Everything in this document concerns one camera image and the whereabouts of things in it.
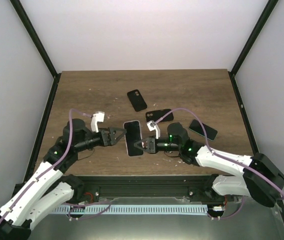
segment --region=brown wood surface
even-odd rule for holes
[[[139,89],[148,108],[135,112],[127,92]],[[48,149],[62,135],[68,122],[70,108],[92,114],[105,112],[100,127],[122,128],[127,121],[139,120],[143,137],[152,135],[146,126],[145,113],[160,109],[188,108],[201,121],[218,131],[210,142],[218,150],[251,155],[249,139],[229,79],[227,70],[119,70],[119,71],[64,71],[58,84],[37,160],[37,166]],[[90,128],[90,118],[84,119]],[[174,121],[188,127],[193,120],[188,112],[176,111]],[[161,133],[166,134],[170,122],[160,123]],[[204,138],[188,131],[199,142]],[[79,159],[91,151],[79,154]],[[196,175],[220,171],[183,163],[159,152],[129,157],[125,140],[109,147],[96,147],[89,158],[76,162],[66,174],[74,175]]]

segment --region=white slotted strip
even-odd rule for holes
[[[76,209],[72,214],[98,214],[109,205],[92,205],[85,209]],[[70,206],[60,205],[51,214],[67,214]],[[206,215],[207,205],[111,205],[104,215]]]

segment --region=robotic arm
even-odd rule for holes
[[[171,123],[167,127],[166,137],[160,137],[160,129],[153,121],[148,122],[147,126],[150,131],[155,131],[155,136],[136,142],[134,144],[136,148],[149,154],[156,154],[160,151],[176,151],[186,164],[214,168],[230,174],[212,178],[211,186],[207,191],[208,196],[213,197],[215,194],[250,196],[261,205],[269,208],[274,207],[276,201],[281,198],[281,194],[260,176],[243,166],[219,157],[232,159],[258,171],[282,190],[284,174],[264,154],[256,153],[254,156],[247,156],[212,148],[210,150],[203,143],[190,139],[187,130],[179,122]]]
[[[56,207],[65,202],[79,202],[84,195],[83,182],[74,175],[63,174],[78,160],[79,152],[98,146],[113,146],[126,133],[122,128],[99,129],[98,123],[103,121],[104,112],[96,112],[92,116],[91,131],[83,120],[73,119],[69,151],[65,158],[56,164],[66,152],[69,142],[70,122],[67,123],[63,129],[63,136],[48,150],[35,174],[0,208],[1,239],[26,240],[35,226]]]

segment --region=phone screen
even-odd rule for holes
[[[126,143],[127,154],[130,157],[143,155],[144,151],[134,146],[134,143],[142,139],[140,122],[127,121],[124,123],[123,126],[124,129],[126,129],[125,143]]]
[[[215,130],[214,128],[206,125],[203,123],[203,126],[204,126],[204,129],[206,131],[206,135],[207,135],[207,139],[213,141],[217,134],[218,134],[218,131]],[[201,136],[204,137],[204,132],[203,132],[203,129],[200,125],[200,123],[198,122],[198,120],[193,120],[190,124],[190,126],[188,127],[190,130],[192,130],[193,132],[196,132],[197,134],[200,134]]]

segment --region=white backdrop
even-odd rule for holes
[[[284,173],[284,1],[236,75],[259,150]]]
[[[23,181],[52,81],[10,1],[0,1],[0,207]]]
[[[228,69],[267,0],[22,0],[57,71]]]

